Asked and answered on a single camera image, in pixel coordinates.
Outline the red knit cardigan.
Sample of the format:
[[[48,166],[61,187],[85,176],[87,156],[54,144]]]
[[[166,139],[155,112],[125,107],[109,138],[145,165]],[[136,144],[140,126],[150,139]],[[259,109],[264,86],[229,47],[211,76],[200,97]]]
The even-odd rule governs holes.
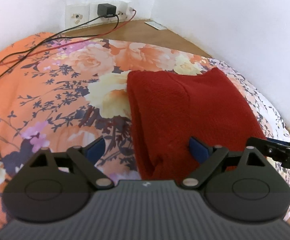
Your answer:
[[[132,71],[127,78],[131,134],[144,180],[177,180],[199,167],[189,152],[196,137],[241,151],[264,133],[249,104],[219,69],[196,76]]]

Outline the floral orange bedsheet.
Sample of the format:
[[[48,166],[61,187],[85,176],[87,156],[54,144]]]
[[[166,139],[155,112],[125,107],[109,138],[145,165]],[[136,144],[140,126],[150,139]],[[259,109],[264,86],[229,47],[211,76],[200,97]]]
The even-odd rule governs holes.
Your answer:
[[[46,37],[48,33],[38,33],[1,51],[0,72],[12,66],[17,51]],[[290,141],[279,112],[232,67],[153,44],[63,38],[0,77],[0,229],[9,221],[1,204],[4,187],[41,147],[61,152],[104,137],[106,151],[97,168],[113,181],[140,178],[130,136],[130,71],[195,75],[214,67],[247,100],[265,136]]]

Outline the small white card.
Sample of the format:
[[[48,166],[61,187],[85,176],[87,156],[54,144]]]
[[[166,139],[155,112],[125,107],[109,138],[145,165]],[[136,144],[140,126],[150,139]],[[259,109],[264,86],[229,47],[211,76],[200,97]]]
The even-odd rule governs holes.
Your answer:
[[[145,24],[155,28],[156,30],[166,30],[167,27],[165,27],[164,25],[161,25],[155,21],[146,21]]]

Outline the black power adapter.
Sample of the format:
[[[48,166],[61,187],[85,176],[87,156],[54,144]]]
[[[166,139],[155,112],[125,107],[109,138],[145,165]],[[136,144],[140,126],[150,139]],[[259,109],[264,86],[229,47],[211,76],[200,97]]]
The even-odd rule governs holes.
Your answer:
[[[102,18],[112,18],[116,16],[116,6],[109,3],[97,5],[97,15]]]

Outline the white wall socket strip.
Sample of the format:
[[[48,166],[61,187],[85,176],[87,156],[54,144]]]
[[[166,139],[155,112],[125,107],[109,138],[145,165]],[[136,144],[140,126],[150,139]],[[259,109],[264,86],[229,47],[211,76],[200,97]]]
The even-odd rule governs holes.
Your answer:
[[[120,22],[126,21],[133,14],[133,8],[130,6],[130,3],[125,1],[105,1],[66,5],[65,28],[76,27],[97,18],[98,5],[104,3],[112,4],[116,7],[116,15]]]

